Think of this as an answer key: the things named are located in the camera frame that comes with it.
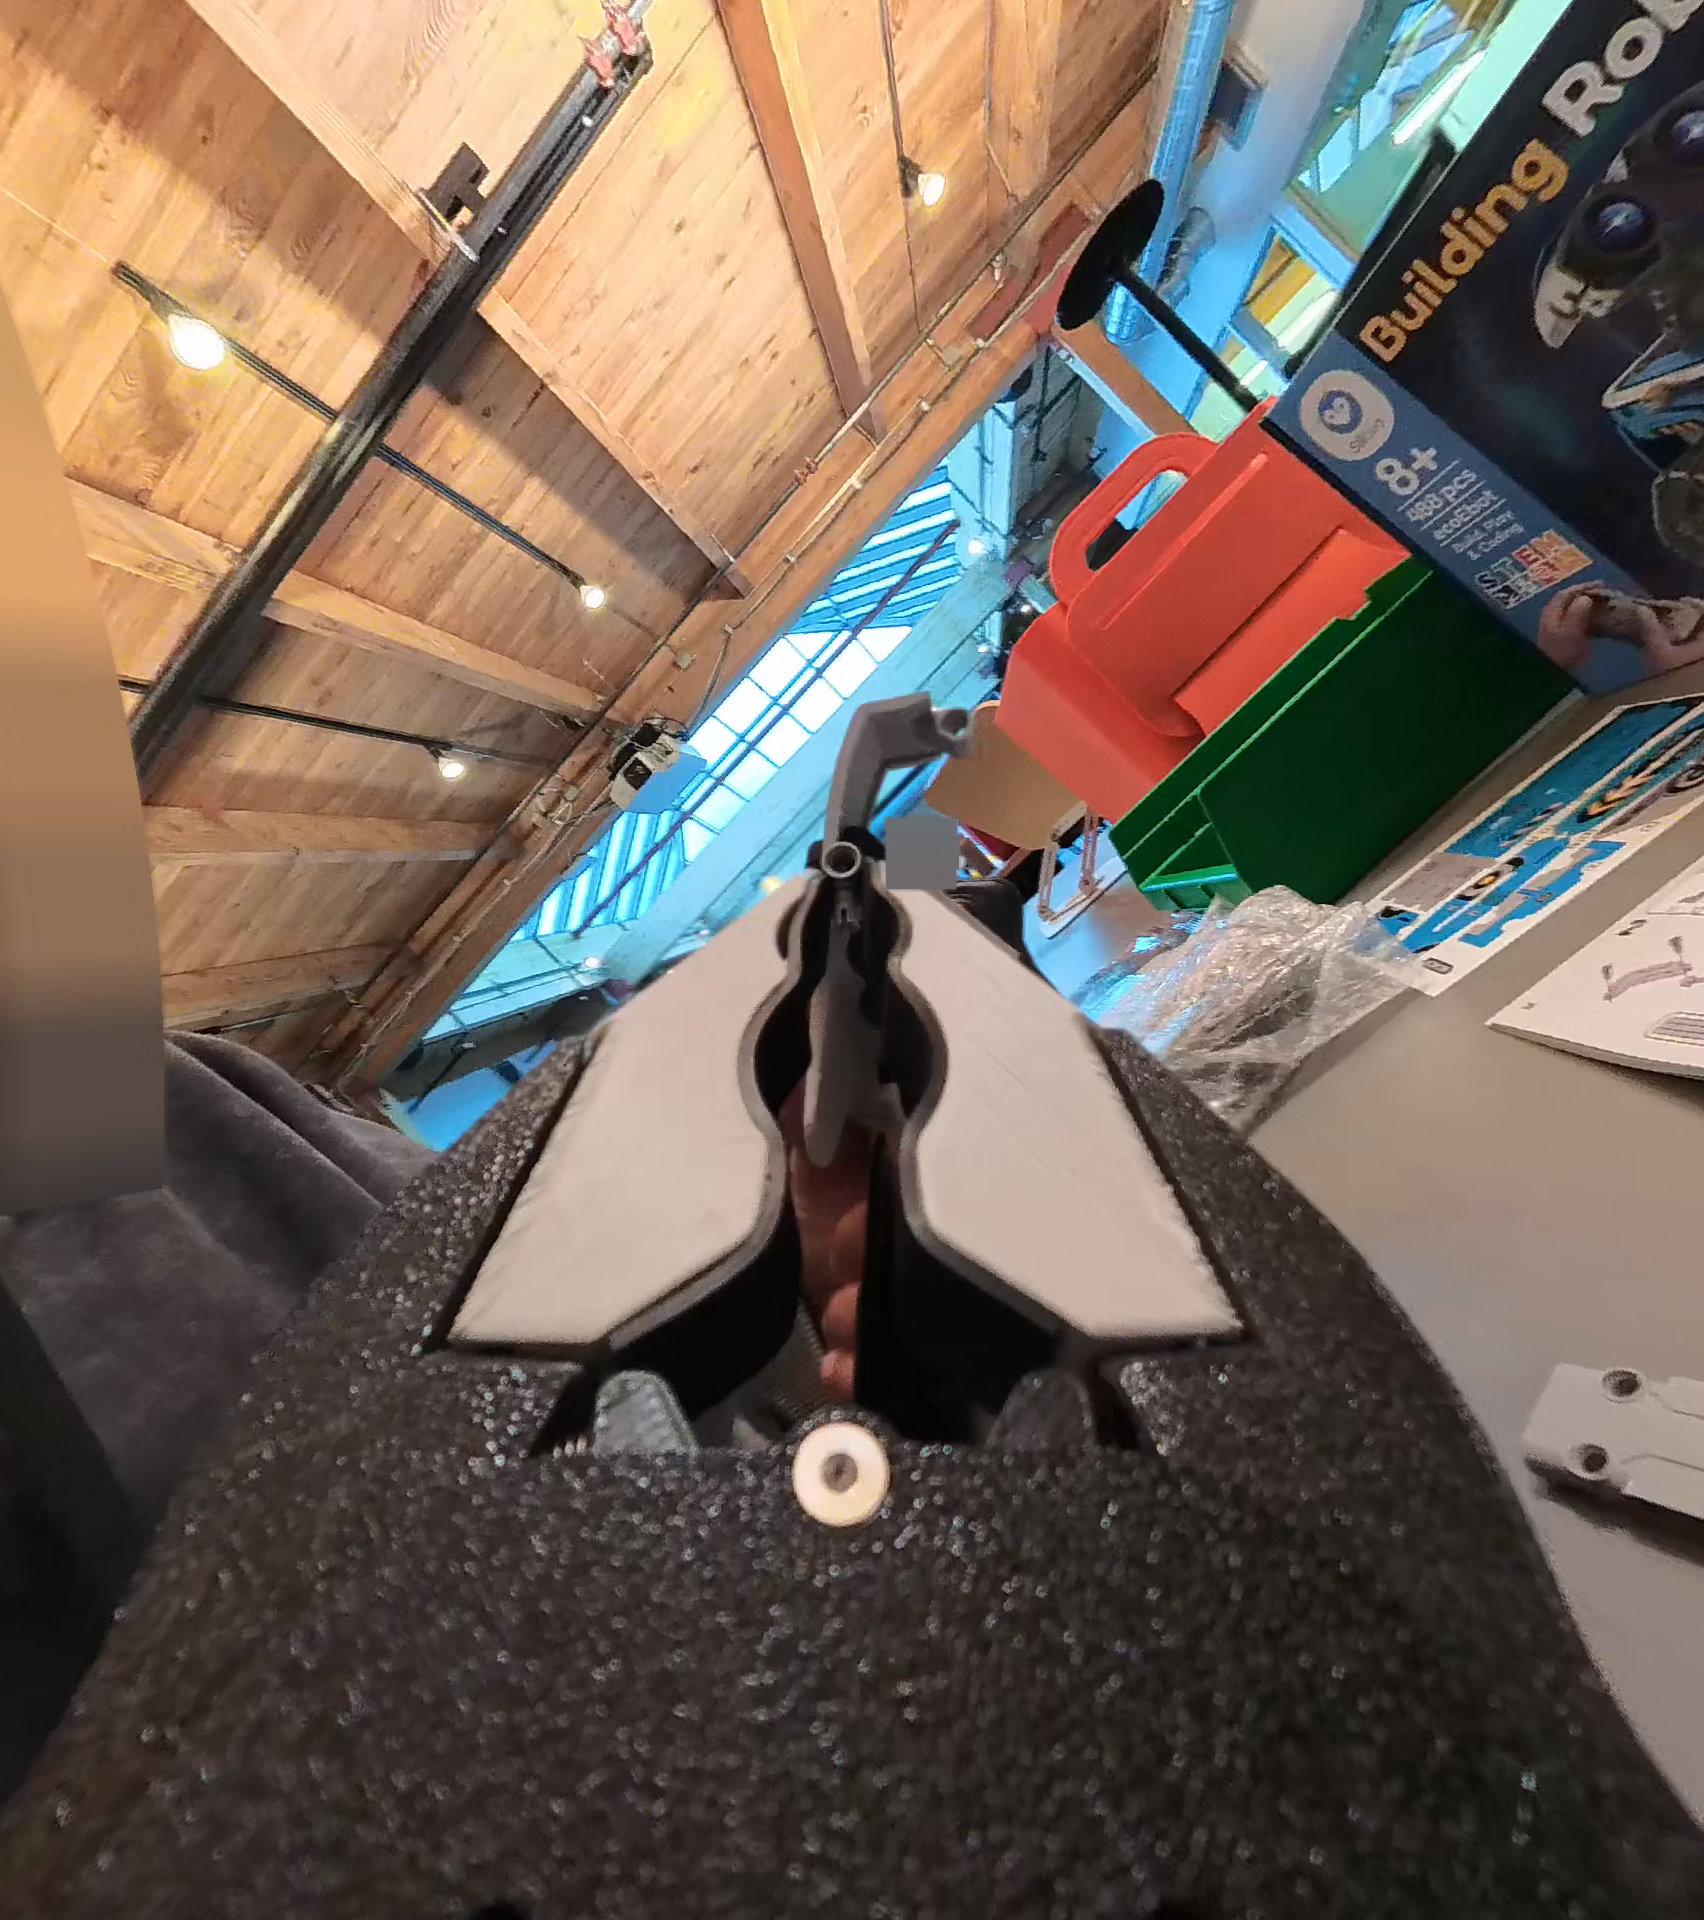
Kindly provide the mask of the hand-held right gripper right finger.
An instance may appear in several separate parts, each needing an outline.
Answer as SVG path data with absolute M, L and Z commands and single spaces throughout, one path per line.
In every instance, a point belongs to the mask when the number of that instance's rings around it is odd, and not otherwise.
M 902 1124 L 872 1172 L 860 1405 L 988 1421 L 1040 1373 L 1093 1383 L 1243 1341 L 1100 1032 L 947 899 L 880 902 L 880 1066 Z

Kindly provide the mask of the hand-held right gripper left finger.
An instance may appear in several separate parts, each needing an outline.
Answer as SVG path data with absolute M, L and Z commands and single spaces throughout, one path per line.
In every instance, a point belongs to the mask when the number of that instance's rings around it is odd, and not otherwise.
M 689 1412 L 737 1394 L 796 1317 L 786 1147 L 754 1049 L 796 983 L 793 881 L 604 1021 L 446 1332 L 667 1380 Z

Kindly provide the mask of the grey desk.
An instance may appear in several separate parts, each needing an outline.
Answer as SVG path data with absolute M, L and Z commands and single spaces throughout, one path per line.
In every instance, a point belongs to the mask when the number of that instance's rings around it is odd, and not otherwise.
M 1560 1499 L 1522 1430 L 1555 1367 L 1704 1380 L 1704 1082 L 1488 1021 L 1704 857 L 1704 805 L 1447 993 L 1316 1058 L 1253 1135 L 1417 1324 L 1584 1644 L 1704 1828 L 1704 1531 Z

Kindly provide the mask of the crumpled clear plastic wrap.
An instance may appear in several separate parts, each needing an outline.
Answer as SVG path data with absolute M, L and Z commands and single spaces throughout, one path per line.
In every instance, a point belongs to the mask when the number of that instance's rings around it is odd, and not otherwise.
M 1320 1055 L 1417 985 L 1417 959 L 1365 905 L 1273 886 L 1171 915 L 1074 996 L 1247 1136 Z

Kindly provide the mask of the person's grey sweater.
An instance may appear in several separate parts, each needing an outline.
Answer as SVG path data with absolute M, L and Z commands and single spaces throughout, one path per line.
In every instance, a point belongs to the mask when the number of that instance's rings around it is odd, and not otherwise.
M 256 1360 L 430 1163 L 186 1032 L 140 1167 L 156 1184 L 0 1213 L 0 1613 L 113 1620 Z

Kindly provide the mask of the brown cardboard piece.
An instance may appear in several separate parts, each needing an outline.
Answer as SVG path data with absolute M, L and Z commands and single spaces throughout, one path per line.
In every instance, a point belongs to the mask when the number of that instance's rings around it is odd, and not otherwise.
M 1004 732 L 999 701 L 973 708 L 969 751 L 942 765 L 924 806 L 956 822 L 992 865 L 1068 841 L 1087 820 L 1087 803 Z

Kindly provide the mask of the white ceiling projector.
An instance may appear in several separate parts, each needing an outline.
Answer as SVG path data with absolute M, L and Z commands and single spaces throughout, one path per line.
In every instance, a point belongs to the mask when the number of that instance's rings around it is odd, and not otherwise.
M 681 734 L 645 723 L 619 745 L 608 795 L 619 808 L 635 814 L 667 813 L 702 770 L 705 763 Z

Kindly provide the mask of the green plastic bins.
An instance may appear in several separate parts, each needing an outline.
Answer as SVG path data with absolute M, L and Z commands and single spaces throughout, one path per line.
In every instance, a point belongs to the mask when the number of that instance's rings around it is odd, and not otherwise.
M 1337 905 L 1576 685 L 1427 563 L 1394 567 L 1206 734 L 1110 841 L 1160 908 Z

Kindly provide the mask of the orange plastic case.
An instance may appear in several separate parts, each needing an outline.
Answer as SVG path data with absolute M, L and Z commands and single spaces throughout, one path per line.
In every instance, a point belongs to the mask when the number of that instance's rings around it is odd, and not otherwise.
M 1001 731 L 1116 822 L 1410 553 L 1269 430 L 1153 439 L 1059 527 Z

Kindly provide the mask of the blue sticker sheet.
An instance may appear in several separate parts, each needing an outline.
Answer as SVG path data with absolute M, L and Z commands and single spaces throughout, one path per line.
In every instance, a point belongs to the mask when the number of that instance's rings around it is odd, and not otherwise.
M 1619 707 L 1374 902 L 1441 996 L 1704 803 L 1704 692 Z

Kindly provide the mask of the grey flat panel with holes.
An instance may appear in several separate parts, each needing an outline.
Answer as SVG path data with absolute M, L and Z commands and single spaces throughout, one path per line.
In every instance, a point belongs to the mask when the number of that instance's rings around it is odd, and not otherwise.
M 1704 1380 L 1565 1362 L 1527 1421 L 1522 1452 L 1540 1479 L 1704 1525 Z

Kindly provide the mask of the black round stand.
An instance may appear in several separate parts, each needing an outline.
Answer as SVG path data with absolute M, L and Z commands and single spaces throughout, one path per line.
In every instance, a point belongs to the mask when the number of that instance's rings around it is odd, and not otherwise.
M 1250 419 L 1263 405 L 1261 399 L 1178 316 L 1139 269 L 1139 261 L 1165 215 L 1167 200 L 1167 185 L 1147 176 L 1116 203 L 1087 238 L 1068 277 L 1065 277 L 1057 298 L 1057 328 L 1078 331 L 1096 323 L 1107 301 L 1123 290 L 1195 368 L 1229 396 L 1241 417 Z

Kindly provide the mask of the dark blue toy kit box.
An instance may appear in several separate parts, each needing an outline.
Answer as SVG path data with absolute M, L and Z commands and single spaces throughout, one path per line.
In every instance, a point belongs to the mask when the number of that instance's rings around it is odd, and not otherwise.
M 1704 2 L 1569 5 L 1266 430 L 1586 692 L 1704 663 Z

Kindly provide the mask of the black ceiling rail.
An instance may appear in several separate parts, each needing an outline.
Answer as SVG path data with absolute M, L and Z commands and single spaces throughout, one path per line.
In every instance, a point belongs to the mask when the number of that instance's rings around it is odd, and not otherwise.
M 581 47 L 578 68 L 524 146 L 494 172 L 460 146 L 414 194 L 428 238 L 445 250 L 341 415 L 228 567 L 131 718 L 143 795 L 155 791 L 194 713 L 228 692 L 262 647 L 268 605 L 290 580 L 361 472 L 385 453 L 411 399 L 426 385 L 561 188 L 650 70 L 646 2 L 604 5 L 604 25 Z

